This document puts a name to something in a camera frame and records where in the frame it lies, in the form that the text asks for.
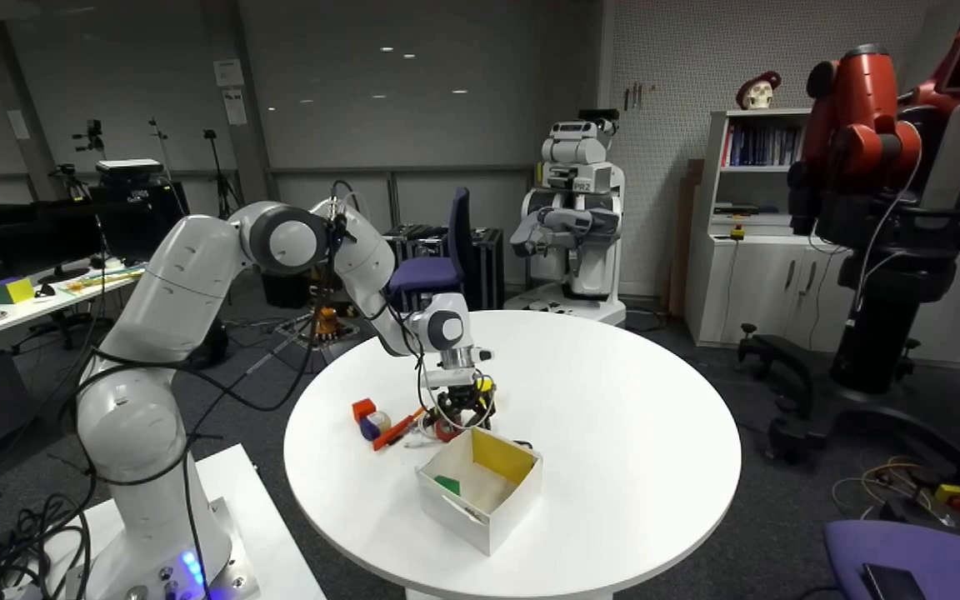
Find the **white robot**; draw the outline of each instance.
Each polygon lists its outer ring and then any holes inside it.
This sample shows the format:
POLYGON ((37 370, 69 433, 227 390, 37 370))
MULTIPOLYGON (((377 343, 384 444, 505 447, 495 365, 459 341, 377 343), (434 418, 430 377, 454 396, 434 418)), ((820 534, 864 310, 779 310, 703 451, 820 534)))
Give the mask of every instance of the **white robot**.
POLYGON ((229 534, 200 487, 169 390, 175 370, 161 365, 181 365, 204 343, 240 270, 301 274, 311 261, 334 268, 386 355, 439 355, 439 368, 421 370, 426 390, 463 400, 476 388, 463 298, 443 294, 409 319, 393 315, 384 300, 393 253, 347 203, 249 203, 229 219, 181 219, 85 373, 77 430, 124 518, 124 534, 95 556, 88 600, 204 598, 200 574, 213 598, 229 598, 220 587, 229 534))
POLYGON ((511 237, 530 261, 541 286, 511 298, 511 310, 574 315, 623 323, 620 279, 620 197, 623 171, 607 164, 605 134, 613 118, 561 119, 543 145, 543 185, 519 203, 511 237))

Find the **desk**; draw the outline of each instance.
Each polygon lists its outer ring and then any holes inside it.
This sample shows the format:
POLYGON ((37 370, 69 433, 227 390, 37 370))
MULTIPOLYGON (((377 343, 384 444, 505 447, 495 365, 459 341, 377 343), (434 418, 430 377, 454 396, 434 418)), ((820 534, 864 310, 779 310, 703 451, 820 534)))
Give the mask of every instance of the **desk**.
POLYGON ((0 316, 0 334, 15 331, 15 327, 23 327, 30 319, 43 319, 43 316, 61 315, 61 310, 69 310, 77 303, 91 303, 99 294, 130 286, 130 283, 137 283, 139 270, 111 270, 104 283, 99 283, 99 277, 104 274, 95 270, 88 277, 73 277, 73 279, 54 283, 54 298, 35 298, 35 300, 23 300, 23 303, 0 303, 0 310, 8 315, 8 316, 0 316))
MULTIPOLYGON (((290 541, 286 524, 276 515, 268 487, 261 483, 245 447, 227 447, 196 463, 210 503, 224 501, 233 515, 233 555, 248 555, 249 574, 256 579, 256 598, 268 600, 324 600, 301 546, 290 541)), ((124 530, 117 503, 97 503, 88 510, 91 550, 95 556, 124 530)), ((48 556, 54 559, 50 585, 61 579, 64 568, 73 559, 77 537, 54 537, 48 556)))
POLYGON ((353 563, 409 598, 613 598, 689 556, 740 481, 740 433, 718 390, 664 347, 595 319, 474 315, 495 350, 495 430, 543 454, 538 507, 483 556, 421 507, 437 447, 375 454, 351 405, 416 411, 414 359, 366 341, 301 396, 284 440, 294 497, 353 563))

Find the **purple chair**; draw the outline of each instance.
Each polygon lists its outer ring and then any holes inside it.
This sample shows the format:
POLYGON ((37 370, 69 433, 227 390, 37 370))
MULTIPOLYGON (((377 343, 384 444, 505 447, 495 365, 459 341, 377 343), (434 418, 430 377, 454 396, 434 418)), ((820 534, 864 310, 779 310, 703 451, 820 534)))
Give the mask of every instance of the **purple chair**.
POLYGON ((893 521, 838 521, 826 556, 849 600, 873 600, 864 568, 909 569, 928 600, 960 600, 960 537, 893 521))
POLYGON ((468 286, 468 257, 471 257, 471 189, 458 189, 450 210, 447 247, 450 257, 409 257, 386 279, 389 298, 405 308, 426 294, 450 294, 468 286))

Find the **white box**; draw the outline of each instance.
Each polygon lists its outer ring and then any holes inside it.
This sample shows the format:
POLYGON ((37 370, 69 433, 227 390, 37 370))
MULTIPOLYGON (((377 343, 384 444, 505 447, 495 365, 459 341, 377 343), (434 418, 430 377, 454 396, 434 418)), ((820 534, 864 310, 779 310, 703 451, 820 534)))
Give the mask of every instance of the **white box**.
POLYGON ((541 454, 491 430, 463 430, 416 471, 430 518, 495 555, 533 507, 541 454))

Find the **round white table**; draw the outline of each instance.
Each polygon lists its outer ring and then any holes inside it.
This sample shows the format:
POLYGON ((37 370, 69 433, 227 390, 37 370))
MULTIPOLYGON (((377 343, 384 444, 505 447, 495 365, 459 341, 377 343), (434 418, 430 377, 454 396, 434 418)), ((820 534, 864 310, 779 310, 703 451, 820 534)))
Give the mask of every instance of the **round white table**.
POLYGON ((578 316, 474 315, 495 350, 495 433, 543 457, 538 503, 491 556, 421 503, 416 467, 437 447, 375 454, 351 405, 393 419, 416 411, 414 359, 366 341, 301 396, 284 436, 294 497, 365 569, 409 598, 613 598, 689 556, 740 483, 740 433, 718 390, 670 350, 578 316))

